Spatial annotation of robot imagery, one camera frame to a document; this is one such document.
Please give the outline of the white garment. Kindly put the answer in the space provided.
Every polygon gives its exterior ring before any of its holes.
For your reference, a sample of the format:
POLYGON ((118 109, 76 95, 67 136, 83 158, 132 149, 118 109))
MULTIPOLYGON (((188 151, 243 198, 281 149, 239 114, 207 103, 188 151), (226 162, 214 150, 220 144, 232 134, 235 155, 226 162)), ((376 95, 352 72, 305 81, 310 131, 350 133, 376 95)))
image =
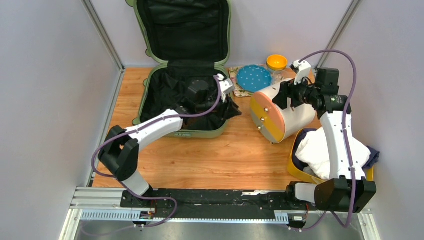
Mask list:
MULTIPOLYGON (((357 139, 349 140, 354 162, 364 167, 375 151, 362 144, 357 139)), ((322 127, 308 131, 295 152, 295 157, 307 164, 322 180, 330 179, 330 157, 325 131, 322 127)))

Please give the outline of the yellow plastic basin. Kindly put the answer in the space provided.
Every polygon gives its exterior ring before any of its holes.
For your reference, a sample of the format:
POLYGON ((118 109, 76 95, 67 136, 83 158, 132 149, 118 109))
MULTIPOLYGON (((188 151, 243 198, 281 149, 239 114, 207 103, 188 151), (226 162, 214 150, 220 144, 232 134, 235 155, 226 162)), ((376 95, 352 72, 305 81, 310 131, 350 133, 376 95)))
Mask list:
MULTIPOLYGON (((292 146, 292 152, 291 152, 291 155, 290 155, 290 160, 288 161, 288 172, 293 177, 295 177, 296 179, 301 180, 302 182, 306 182, 306 183, 321 184, 321 183, 327 181, 327 180, 323 180, 323 179, 320 179, 317 176, 315 176, 313 174, 313 172, 310 171, 310 168, 309 167, 306 167, 305 168, 305 171, 300 171, 299 169, 297 169, 295 167, 295 165, 292 162, 292 155, 293 155, 294 146, 295 146, 295 142, 294 142, 294 144, 292 146)), ((374 165, 370 169, 363 169, 363 171, 365 173, 365 176, 366 176, 366 179, 368 181, 373 181, 374 180, 374 165)))

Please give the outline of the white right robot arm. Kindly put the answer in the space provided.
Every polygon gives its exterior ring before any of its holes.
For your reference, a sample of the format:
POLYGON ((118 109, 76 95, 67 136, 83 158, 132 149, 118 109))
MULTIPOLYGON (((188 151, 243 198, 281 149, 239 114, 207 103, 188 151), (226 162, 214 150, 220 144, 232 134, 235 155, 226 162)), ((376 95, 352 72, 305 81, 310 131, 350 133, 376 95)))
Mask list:
POLYGON ((363 168, 353 158, 351 142, 351 96, 339 94, 338 69, 319 68, 315 82, 310 69, 294 67, 295 77, 280 84, 272 100, 283 110, 310 105, 324 130, 330 162, 329 179, 320 183, 292 181, 286 188, 286 205, 293 210, 305 202, 320 211, 360 213, 377 192, 374 181, 367 180, 363 168))

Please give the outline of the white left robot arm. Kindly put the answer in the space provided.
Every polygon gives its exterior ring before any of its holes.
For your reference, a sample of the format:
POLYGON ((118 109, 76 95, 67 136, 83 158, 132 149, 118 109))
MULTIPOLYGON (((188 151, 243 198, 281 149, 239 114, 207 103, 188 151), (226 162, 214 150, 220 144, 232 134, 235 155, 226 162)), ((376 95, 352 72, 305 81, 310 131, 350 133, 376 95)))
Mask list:
POLYGON ((188 119, 215 114, 228 120, 242 114, 230 97, 235 89, 233 82, 221 74, 213 78, 217 95, 211 100, 207 99, 207 86, 192 83, 184 97, 158 116, 132 127, 114 126, 95 150, 92 159, 98 159, 107 168, 110 172, 107 177, 120 182, 138 206, 145 208, 153 201, 152 187, 138 171, 139 153, 144 148, 182 130, 188 119))

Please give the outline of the green hard-shell suitcase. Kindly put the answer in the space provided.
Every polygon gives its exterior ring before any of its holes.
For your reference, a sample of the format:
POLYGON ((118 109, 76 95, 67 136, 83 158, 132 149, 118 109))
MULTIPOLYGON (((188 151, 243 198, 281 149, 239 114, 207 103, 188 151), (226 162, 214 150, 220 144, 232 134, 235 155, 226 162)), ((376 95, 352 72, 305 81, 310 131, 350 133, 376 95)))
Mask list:
MULTIPOLYGON (((179 101, 192 80, 217 89, 214 76, 225 72, 230 53, 231 5, 227 0, 130 0, 146 43, 157 62, 144 82, 133 125, 144 123, 179 101)), ((190 118, 173 137, 216 138, 228 122, 208 114, 190 118)))

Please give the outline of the white and orange drawer cabinet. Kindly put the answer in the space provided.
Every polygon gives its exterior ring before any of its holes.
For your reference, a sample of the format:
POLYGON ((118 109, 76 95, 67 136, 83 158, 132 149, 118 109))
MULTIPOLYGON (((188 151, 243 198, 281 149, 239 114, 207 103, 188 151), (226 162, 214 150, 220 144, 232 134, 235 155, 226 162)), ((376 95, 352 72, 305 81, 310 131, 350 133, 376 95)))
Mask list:
POLYGON ((289 81, 289 78, 281 80, 255 92, 250 98, 251 119, 259 132, 273 144, 280 143, 305 128, 316 116, 316 111, 310 105, 303 104, 293 108, 288 99, 287 108, 281 109, 273 103, 281 83, 289 81))

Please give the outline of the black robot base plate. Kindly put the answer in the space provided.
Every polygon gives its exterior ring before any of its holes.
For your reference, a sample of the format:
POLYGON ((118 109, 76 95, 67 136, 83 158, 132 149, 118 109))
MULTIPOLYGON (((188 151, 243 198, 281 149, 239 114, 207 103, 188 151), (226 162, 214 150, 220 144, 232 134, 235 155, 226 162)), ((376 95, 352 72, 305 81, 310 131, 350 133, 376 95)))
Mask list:
POLYGON ((195 220, 275 220, 276 212, 301 217, 316 210, 312 203, 295 200, 285 191, 169 189, 148 190, 147 200, 123 191, 120 207, 146 208, 157 218, 195 220))

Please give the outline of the navy blue garment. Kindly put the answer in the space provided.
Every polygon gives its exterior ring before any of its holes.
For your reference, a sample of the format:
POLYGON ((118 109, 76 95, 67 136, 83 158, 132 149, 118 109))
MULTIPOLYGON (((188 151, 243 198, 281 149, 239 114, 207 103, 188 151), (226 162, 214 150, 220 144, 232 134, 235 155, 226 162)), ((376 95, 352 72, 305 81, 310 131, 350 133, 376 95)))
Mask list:
MULTIPOLYGON (((293 162, 294 166, 302 172, 305 172, 306 171, 305 168, 307 168, 309 166, 306 163, 299 161, 297 159, 297 157, 295 156, 295 152, 298 149, 300 142, 304 138, 303 135, 306 134, 307 132, 311 131, 311 130, 317 130, 317 129, 318 128, 305 128, 305 129, 301 130, 299 135, 296 137, 296 140, 295 140, 295 143, 294 143, 294 149, 293 149, 293 152, 292 152, 292 162, 293 162)), ((372 151, 375 151, 375 153, 364 167, 361 166, 362 169, 364 169, 364 170, 368 170, 368 169, 372 168, 373 165, 376 164, 379 161, 379 157, 380 157, 380 152, 378 150, 376 150, 376 149, 374 149, 370 146, 367 146, 367 147, 369 147, 372 151)))

